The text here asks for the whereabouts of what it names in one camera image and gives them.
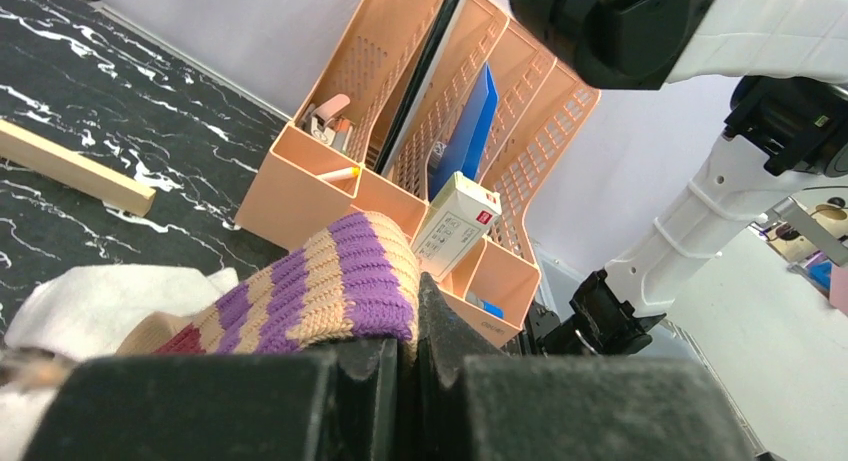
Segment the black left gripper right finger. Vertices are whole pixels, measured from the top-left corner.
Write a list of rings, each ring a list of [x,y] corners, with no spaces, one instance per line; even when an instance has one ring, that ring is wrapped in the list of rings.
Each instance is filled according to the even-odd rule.
[[[646,357],[511,356],[419,289],[417,460],[750,460],[700,365]]]

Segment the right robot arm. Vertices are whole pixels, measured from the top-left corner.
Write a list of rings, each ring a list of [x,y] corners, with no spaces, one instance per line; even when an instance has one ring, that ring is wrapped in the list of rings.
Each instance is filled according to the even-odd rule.
[[[547,355],[634,354],[682,285],[765,213],[847,174],[847,0],[509,0],[518,22],[586,84],[628,91],[580,168],[582,194],[646,174],[619,221],[635,241],[591,272]]]

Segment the maroon beige purple striped sock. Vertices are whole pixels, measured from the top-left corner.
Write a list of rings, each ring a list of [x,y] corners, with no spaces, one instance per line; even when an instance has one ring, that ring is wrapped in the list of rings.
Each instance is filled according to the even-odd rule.
[[[419,339],[420,268],[401,228],[354,212],[200,312],[154,312],[120,355],[292,353],[347,339]]]

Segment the white sock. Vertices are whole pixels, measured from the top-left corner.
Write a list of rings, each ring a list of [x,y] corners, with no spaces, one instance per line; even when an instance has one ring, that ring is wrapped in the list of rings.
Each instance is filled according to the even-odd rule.
[[[114,354],[145,318],[162,318],[174,334],[238,283],[232,268],[211,275],[185,267],[74,267],[37,286],[1,343],[1,457],[19,460],[54,400],[57,383],[27,387],[27,368],[64,376],[82,361]]]

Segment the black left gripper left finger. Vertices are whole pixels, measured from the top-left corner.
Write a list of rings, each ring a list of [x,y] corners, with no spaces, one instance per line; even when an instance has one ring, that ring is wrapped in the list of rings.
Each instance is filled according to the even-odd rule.
[[[394,340],[282,355],[99,358],[75,368],[28,460],[387,460]]]

